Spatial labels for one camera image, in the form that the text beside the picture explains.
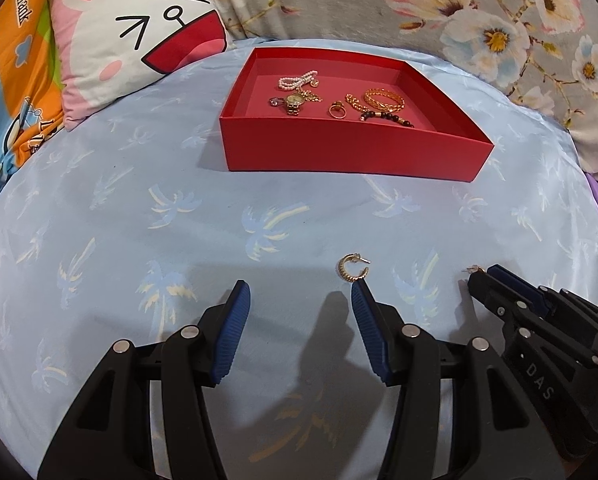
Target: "black bead bracelet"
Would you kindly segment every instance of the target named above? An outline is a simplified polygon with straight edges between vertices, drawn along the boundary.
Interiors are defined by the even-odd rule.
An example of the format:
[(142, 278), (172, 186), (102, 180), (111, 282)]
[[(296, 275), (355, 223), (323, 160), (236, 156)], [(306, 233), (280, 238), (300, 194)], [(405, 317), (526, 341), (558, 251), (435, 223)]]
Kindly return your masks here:
[(398, 115), (391, 114), (389, 112), (374, 112), (368, 110), (367, 112), (363, 112), (361, 117), (359, 118), (361, 121), (365, 121), (372, 117), (378, 117), (380, 119), (386, 119), (388, 121), (392, 121), (393, 123), (400, 124), (401, 126), (407, 126), (409, 128), (414, 128), (412, 123), (406, 119), (401, 119)]

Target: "red box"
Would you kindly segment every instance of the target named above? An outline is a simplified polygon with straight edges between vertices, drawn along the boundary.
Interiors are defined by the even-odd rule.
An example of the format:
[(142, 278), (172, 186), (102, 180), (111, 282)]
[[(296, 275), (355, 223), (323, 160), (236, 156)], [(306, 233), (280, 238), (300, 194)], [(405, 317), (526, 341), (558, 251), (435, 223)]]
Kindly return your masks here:
[[(289, 94), (277, 88), (279, 78), (310, 70), (319, 72), (319, 86), (304, 88), (322, 102), (305, 102), (298, 116), (270, 106), (271, 97)], [(363, 103), (370, 88), (402, 95), (405, 108), (397, 114), (415, 127), (359, 120), (361, 113), (345, 95)], [(328, 114), (334, 101), (345, 103), (345, 119)], [(461, 108), (408, 63), (323, 48), (255, 48), (219, 123), (231, 171), (380, 173), (470, 182), (493, 149)]]

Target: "white bead bracelet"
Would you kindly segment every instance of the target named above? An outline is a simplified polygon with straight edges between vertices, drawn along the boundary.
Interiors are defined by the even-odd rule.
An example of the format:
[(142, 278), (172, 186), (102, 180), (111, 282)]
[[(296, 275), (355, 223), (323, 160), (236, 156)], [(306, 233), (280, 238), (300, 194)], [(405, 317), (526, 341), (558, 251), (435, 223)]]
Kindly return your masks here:
[(306, 72), (299, 77), (282, 77), (279, 80), (279, 89), (286, 91), (297, 90), (308, 83), (310, 83), (311, 86), (317, 86), (315, 83), (318, 84), (318, 82), (314, 78), (316, 75), (316, 70), (310, 70), (310, 72)]

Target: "light blue bed sheet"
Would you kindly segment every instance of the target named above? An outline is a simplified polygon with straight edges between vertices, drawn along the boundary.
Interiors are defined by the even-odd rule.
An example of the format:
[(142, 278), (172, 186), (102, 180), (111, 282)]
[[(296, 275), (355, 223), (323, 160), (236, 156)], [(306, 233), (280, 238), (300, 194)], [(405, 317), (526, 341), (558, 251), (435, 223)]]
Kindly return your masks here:
[[(230, 173), (217, 118), (252, 46), (58, 134), (0, 195), (0, 437), (33, 476), (115, 340), (164, 339), (238, 279), (252, 288), (250, 317), (230, 375), (205, 395), (235, 480), (377, 475), (398, 391), (370, 370), (349, 284), (335, 272), (346, 253), (372, 260), (379, 301), (454, 342), (482, 335), (502, 349), (500, 321), (461, 281), (472, 264), (500, 263), (598, 304), (598, 208), (556, 123), (424, 54), (326, 40), (266, 46), (275, 45), (406, 60), (496, 148), (471, 184)], [(448, 400), (444, 390), (437, 472)], [(157, 413), (156, 461), (167, 473)]]

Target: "cartoon face pillow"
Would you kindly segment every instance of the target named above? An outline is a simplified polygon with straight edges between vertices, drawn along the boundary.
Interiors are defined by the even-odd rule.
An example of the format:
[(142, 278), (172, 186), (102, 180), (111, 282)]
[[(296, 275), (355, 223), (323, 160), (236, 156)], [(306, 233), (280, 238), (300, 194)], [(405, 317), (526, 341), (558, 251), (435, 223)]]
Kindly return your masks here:
[(232, 46), (213, 0), (52, 0), (64, 126)]

